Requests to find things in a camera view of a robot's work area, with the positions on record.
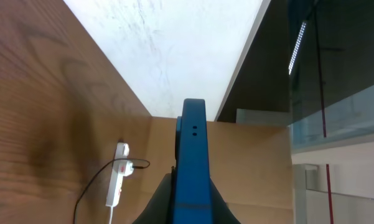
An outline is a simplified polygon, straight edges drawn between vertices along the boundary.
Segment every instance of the white power strip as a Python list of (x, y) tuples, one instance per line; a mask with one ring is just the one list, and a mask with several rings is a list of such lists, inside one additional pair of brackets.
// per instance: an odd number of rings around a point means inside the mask
[[(129, 145), (118, 142), (115, 152), (115, 159), (127, 158), (129, 155)], [(123, 177), (133, 173), (133, 163), (127, 160), (114, 161), (111, 173), (110, 187), (106, 196), (106, 206), (113, 207), (119, 204)]]

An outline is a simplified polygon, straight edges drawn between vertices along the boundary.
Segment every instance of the wood grain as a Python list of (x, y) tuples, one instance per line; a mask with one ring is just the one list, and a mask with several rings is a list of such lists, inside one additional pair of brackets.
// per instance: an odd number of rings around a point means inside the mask
[[(61, 0), (0, 0), (0, 223), (71, 223), (116, 142), (144, 157), (151, 116)], [(79, 223), (103, 223), (108, 172)], [(128, 222), (141, 174), (125, 182)]]

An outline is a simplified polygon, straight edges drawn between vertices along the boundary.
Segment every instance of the white cable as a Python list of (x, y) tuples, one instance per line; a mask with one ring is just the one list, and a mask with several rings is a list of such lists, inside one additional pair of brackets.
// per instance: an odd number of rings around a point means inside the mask
[(111, 210), (110, 210), (110, 222), (109, 222), (109, 224), (112, 223), (112, 215), (113, 215), (113, 207), (110, 207), (110, 208), (111, 208)]

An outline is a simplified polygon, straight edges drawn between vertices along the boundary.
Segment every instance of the blue object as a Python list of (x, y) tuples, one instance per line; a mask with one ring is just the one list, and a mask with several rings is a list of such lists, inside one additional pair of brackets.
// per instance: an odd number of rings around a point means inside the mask
[(184, 100), (177, 118), (173, 224), (212, 224), (205, 101)]

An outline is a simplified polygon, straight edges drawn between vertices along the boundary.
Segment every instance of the white ceiling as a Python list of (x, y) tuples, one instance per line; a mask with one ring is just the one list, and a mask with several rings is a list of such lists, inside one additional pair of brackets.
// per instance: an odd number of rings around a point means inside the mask
[(65, 0), (153, 116), (213, 121), (262, 0)]

